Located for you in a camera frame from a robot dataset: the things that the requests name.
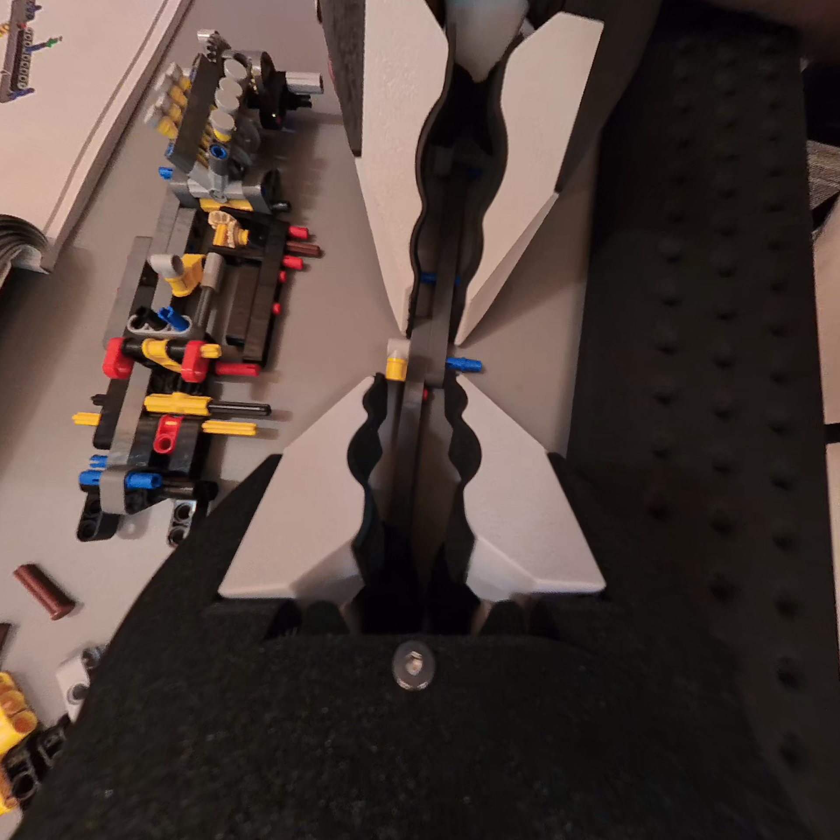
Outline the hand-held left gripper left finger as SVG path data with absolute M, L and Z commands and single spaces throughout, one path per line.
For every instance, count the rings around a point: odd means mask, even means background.
M 222 597 L 352 602 L 364 585 L 353 542 L 372 467 L 357 478 L 350 447 L 372 420 L 378 462 L 381 407 L 387 408 L 384 375 L 367 376 L 285 447 L 219 586 Z

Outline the light grey lego beam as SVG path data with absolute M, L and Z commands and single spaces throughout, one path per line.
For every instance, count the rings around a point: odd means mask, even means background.
M 91 680 L 109 649 L 109 644 L 85 647 L 63 662 L 56 681 L 70 723 L 76 722 L 91 686 Z

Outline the black lego connector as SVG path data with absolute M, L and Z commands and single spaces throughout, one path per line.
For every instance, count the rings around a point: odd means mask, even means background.
M 38 725 L 2 757 L 2 813 L 14 810 L 25 812 L 32 805 L 65 748 L 70 727 L 71 720 L 67 714 L 52 726 Z

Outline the open instruction booklet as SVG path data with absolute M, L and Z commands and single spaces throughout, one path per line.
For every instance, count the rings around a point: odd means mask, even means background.
M 1 281 L 48 272 L 187 1 L 1 2 Z

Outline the black dimpled mat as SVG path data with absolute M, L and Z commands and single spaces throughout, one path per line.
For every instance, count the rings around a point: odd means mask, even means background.
M 800 55 L 663 2 L 602 136 L 569 461 L 671 561 L 838 838 L 838 656 Z

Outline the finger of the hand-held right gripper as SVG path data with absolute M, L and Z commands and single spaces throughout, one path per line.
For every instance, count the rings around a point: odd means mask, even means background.
M 448 40 L 424 1 L 366 2 L 363 35 L 356 171 L 385 294 L 399 333 L 407 334 L 413 235 L 423 209 L 417 151 L 445 86 Z
M 555 185 L 604 26 L 559 12 L 507 60 L 500 88 L 507 161 L 482 218 L 482 251 L 465 289 L 456 345 L 485 316 L 558 198 Z

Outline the partly built lego chassis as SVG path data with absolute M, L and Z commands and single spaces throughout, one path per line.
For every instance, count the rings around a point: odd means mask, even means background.
M 150 238 L 137 237 L 103 341 L 104 393 L 73 422 L 91 427 L 80 472 L 77 540 L 114 537 L 123 520 L 172 504 L 176 547 L 218 492 L 207 474 L 217 438 L 253 438 L 270 405 L 221 400 L 225 379 L 269 360 L 282 288 L 322 252 L 287 220 L 270 134 L 323 93 L 319 73 L 276 68 L 265 51 L 197 32 L 192 64 L 172 62 L 143 122 L 167 141 L 168 193 Z

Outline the long dark grey lego beam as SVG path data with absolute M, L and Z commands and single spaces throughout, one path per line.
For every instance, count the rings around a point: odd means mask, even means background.
M 441 173 L 440 214 L 433 240 L 437 248 L 436 281 L 430 311 L 414 325 L 406 380 L 419 401 L 423 400 L 424 389 L 441 386 L 445 375 L 466 198 L 465 174 L 454 155 L 439 151 L 434 162 Z

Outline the yellow lego connector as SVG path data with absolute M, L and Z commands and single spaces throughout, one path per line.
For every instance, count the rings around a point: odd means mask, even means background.
M 1 814 L 25 809 L 39 788 L 30 740 L 39 720 L 13 677 L 1 673 Z

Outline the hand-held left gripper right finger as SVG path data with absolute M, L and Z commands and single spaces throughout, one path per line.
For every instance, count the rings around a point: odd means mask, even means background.
M 606 582 L 548 451 L 467 378 L 447 378 L 458 485 L 446 532 L 456 583 L 486 602 L 594 594 Z

